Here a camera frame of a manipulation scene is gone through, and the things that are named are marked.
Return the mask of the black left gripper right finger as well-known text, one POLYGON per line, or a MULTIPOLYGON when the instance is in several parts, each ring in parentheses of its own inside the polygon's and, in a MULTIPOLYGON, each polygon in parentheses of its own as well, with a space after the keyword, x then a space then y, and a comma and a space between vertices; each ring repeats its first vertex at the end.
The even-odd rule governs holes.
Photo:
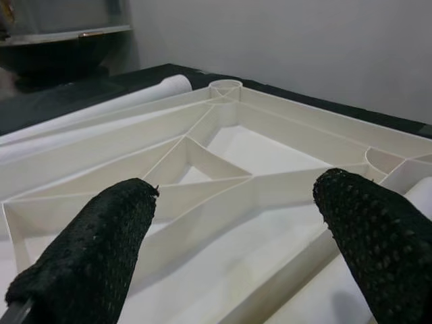
POLYGON ((331 168, 313 199, 378 323, 431 322, 431 220, 409 200, 331 168))

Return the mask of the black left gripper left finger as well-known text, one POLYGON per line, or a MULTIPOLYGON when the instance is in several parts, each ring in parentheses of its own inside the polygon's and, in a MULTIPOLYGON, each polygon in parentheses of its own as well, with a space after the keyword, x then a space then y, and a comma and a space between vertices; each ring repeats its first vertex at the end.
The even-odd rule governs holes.
POLYGON ((158 196, 132 178, 92 197, 10 283, 4 323, 117 323, 158 196))

